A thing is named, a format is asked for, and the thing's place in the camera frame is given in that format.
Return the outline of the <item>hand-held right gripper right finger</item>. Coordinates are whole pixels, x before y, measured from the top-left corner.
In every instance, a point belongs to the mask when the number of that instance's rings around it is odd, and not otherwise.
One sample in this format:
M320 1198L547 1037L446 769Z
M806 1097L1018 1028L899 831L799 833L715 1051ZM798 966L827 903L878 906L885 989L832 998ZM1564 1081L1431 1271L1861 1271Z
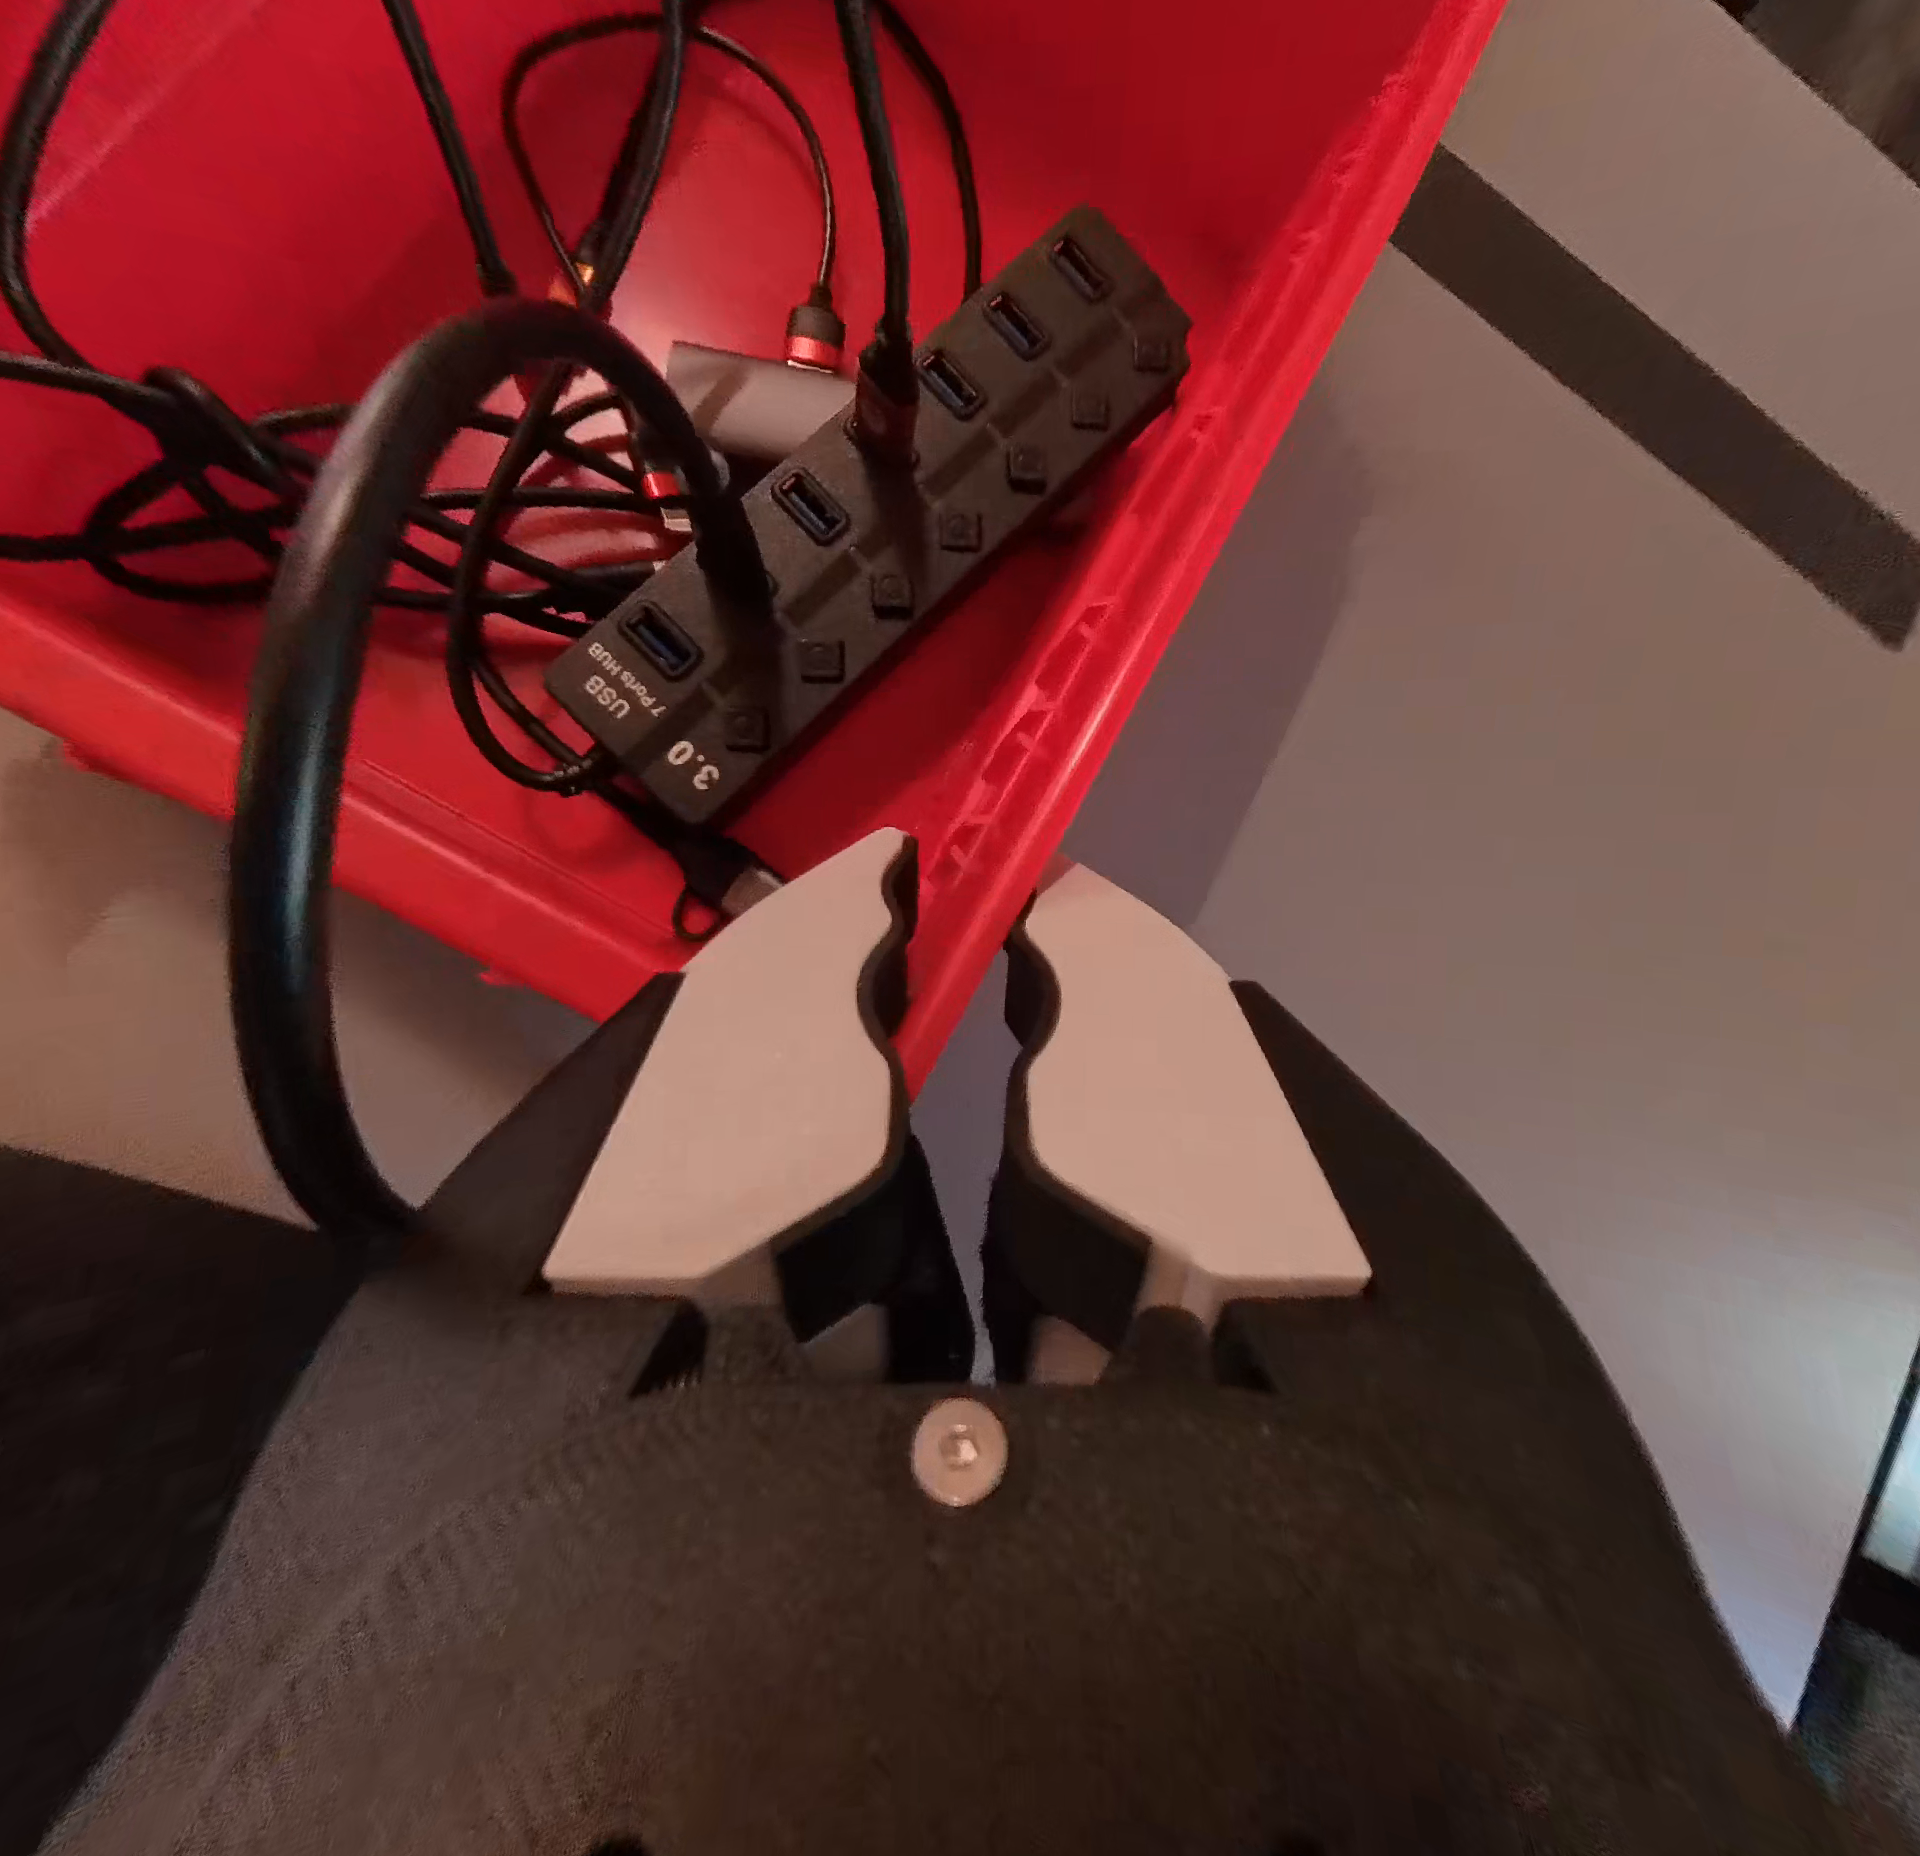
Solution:
M1007 942L1004 1243L1040 1305L1354 1296L1369 1262L1233 980L1084 864Z

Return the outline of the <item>black USB hub with switches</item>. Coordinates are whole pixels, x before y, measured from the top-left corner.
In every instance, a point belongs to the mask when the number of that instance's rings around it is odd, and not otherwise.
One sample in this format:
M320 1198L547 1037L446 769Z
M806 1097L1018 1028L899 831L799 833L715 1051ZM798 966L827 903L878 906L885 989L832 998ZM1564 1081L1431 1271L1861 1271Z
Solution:
M723 600L677 553L547 666L547 697L690 823L715 823L1174 402L1190 316L1091 205L917 346L907 468L835 412L742 495L772 591Z

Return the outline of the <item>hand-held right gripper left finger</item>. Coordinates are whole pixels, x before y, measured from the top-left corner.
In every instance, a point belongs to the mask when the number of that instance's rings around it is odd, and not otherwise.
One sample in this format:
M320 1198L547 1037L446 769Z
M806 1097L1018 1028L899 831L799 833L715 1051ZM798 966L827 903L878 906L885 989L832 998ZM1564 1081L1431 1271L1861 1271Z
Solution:
M878 829L684 966L543 1260L555 1292L745 1300L899 1160L917 842Z

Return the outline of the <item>grey USB hub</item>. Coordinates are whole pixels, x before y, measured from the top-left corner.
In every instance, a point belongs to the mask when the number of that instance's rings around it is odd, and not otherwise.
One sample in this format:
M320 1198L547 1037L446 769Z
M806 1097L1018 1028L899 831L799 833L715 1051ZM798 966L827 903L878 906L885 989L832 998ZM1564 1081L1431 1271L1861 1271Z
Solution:
M757 461L799 450L854 399L854 381L839 374L683 338L666 354L666 381L710 449Z

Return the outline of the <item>red plastic bin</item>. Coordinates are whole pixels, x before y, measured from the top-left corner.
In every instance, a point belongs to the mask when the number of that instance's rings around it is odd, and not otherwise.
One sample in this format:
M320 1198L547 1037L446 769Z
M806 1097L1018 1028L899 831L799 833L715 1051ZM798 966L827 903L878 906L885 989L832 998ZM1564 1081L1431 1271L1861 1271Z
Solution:
M786 872L878 826L919 840L921 1085L1064 840L1128 708L1283 438L1506 0L895 0L973 146L988 273L1093 205L1190 313L1177 404L1078 532L990 571L740 813ZM497 127L525 38L657 0L417 0L521 283L555 273ZM850 365L879 239L828 0L711 24L799 94L843 210ZM121 0L48 138L31 281L89 357L186 369L240 412L351 402L477 301L474 265L381 0ZM777 106L699 51L614 316L773 356L818 251ZM4 384L4 530L73 528L146 457L90 399ZM147 604L4 568L4 708L86 765L228 818L257 610ZM375 634L337 883L594 1019L681 960L658 852L504 781L438 679L432 622Z

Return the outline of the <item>person's black printed shirt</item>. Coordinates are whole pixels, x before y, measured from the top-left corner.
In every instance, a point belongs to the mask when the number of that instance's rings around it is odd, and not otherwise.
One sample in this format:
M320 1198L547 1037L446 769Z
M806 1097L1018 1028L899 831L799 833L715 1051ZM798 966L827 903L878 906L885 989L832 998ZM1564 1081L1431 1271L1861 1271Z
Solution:
M202 1591L356 1290L315 1233L2 1150L2 1850L33 1851Z

